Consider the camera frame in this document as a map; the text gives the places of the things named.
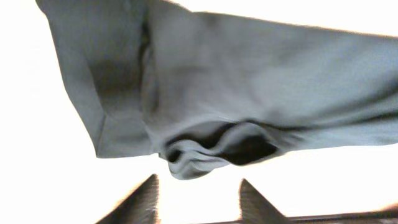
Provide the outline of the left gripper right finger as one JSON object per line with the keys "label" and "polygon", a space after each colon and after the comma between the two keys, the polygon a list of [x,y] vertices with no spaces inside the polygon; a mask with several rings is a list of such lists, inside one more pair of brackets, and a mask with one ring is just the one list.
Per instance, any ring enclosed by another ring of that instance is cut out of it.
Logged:
{"label": "left gripper right finger", "polygon": [[292,224],[246,179],[239,188],[239,204],[243,224]]}

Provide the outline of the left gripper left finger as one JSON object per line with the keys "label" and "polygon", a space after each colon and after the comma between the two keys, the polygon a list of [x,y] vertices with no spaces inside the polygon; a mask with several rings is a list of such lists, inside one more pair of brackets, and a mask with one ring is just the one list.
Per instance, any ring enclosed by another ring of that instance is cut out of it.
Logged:
{"label": "left gripper left finger", "polygon": [[96,224],[156,224],[158,197],[158,176],[152,174]]}

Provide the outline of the black polo shirt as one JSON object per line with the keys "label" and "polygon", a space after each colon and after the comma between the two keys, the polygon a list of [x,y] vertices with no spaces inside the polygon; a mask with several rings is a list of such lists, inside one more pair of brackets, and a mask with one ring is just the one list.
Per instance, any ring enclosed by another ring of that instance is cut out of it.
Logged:
{"label": "black polo shirt", "polygon": [[289,151],[397,142],[397,39],[192,12],[39,0],[99,158],[158,154],[180,180]]}

